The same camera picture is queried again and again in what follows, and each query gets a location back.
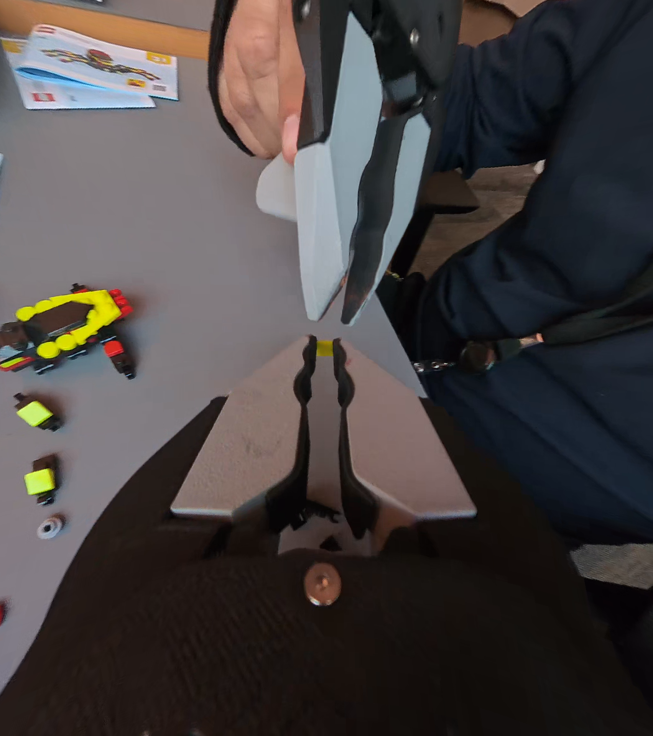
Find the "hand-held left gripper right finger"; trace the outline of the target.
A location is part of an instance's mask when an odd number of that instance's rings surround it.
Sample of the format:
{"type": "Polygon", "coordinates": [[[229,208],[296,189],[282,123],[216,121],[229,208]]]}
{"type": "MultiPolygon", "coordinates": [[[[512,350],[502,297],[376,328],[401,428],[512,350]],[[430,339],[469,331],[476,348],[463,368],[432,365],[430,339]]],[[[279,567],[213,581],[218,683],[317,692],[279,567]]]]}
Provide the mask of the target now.
{"type": "Polygon", "coordinates": [[[341,504],[356,539],[471,519],[477,507],[418,394],[341,339],[333,341],[340,405],[341,504]]]}

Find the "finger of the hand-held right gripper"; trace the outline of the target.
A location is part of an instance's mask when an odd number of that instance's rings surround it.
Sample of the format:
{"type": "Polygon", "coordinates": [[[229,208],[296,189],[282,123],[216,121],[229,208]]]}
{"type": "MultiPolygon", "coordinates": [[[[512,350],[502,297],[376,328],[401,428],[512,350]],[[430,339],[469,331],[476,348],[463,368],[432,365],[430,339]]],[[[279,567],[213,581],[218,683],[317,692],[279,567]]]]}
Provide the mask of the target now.
{"type": "Polygon", "coordinates": [[[393,259],[413,217],[431,129],[423,114],[383,118],[357,192],[341,322],[353,325],[393,259]]]}
{"type": "Polygon", "coordinates": [[[382,85],[373,42],[354,12],[294,16],[305,71],[294,158],[298,253],[306,316],[317,321],[349,269],[382,85]]]}

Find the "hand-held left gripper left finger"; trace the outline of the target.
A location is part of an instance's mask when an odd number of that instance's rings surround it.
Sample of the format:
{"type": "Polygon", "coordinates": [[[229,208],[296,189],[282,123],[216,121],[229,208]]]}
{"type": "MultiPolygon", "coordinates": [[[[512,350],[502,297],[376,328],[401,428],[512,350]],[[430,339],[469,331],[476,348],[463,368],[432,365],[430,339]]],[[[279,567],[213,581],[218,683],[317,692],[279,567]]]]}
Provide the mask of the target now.
{"type": "Polygon", "coordinates": [[[317,340],[303,336],[226,397],[171,503],[176,518],[281,532],[306,505],[317,340]]]}

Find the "person's right forearm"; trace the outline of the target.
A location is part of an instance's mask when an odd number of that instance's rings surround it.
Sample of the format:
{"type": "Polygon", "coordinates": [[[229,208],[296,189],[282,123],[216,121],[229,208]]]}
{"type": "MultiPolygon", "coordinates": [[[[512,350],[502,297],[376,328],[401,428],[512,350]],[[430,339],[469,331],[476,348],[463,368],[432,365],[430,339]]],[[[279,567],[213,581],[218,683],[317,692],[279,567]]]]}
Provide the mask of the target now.
{"type": "Polygon", "coordinates": [[[625,72],[653,63],[653,2],[542,2],[506,34],[461,43],[442,95],[434,170],[468,179],[542,160],[583,79],[628,42],[625,72]]]}

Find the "yellow black lego subassembly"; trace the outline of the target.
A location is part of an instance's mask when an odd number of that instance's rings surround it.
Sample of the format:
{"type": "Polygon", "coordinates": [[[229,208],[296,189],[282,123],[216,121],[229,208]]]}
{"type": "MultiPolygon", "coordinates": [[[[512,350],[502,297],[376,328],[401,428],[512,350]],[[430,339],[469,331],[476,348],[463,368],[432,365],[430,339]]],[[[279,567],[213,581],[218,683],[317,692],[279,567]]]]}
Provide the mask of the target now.
{"type": "Polygon", "coordinates": [[[33,461],[32,470],[24,476],[28,496],[40,506],[54,504],[61,485],[60,460],[56,453],[33,461]]]}
{"type": "Polygon", "coordinates": [[[15,400],[16,415],[28,426],[52,432],[63,427],[62,418],[48,409],[40,400],[22,393],[15,394],[13,398],[15,400]]]}

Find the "yellow black red lego model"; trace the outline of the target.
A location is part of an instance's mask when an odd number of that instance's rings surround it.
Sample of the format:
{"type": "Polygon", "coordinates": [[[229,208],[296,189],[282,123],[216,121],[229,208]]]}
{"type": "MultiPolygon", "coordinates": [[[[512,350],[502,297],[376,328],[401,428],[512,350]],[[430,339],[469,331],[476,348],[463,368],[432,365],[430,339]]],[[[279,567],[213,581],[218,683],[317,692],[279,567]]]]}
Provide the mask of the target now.
{"type": "Polygon", "coordinates": [[[137,368],[119,325],[133,312],[119,289],[91,290],[77,283],[69,293],[19,308],[15,320],[0,327],[0,372],[44,375],[100,346],[117,373],[131,381],[137,368]]]}

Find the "person's right hand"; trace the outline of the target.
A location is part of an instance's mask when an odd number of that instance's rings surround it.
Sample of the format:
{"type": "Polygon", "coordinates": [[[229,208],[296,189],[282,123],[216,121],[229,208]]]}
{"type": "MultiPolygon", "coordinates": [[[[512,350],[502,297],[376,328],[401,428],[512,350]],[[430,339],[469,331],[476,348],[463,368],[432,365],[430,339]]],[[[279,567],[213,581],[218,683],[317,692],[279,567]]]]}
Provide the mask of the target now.
{"type": "Polygon", "coordinates": [[[305,75],[293,3],[239,1],[225,33],[218,74],[225,120],[254,156],[293,165],[305,75]]]}

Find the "closed instruction booklet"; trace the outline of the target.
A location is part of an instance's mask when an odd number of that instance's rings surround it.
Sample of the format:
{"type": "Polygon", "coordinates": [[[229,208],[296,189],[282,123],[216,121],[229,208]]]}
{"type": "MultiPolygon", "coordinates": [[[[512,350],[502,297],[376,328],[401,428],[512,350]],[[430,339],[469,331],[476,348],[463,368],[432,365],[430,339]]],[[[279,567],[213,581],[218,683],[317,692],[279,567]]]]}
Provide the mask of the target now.
{"type": "Polygon", "coordinates": [[[17,72],[26,79],[178,101],[178,60],[170,54],[99,41],[37,24],[17,72]]]}
{"type": "Polygon", "coordinates": [[[22,104],[27,110],[115,110],[155,108],[152,98],[96,87],[67,85],[21,76],[17,68],[26,40],[0,37],[22,104]]]}

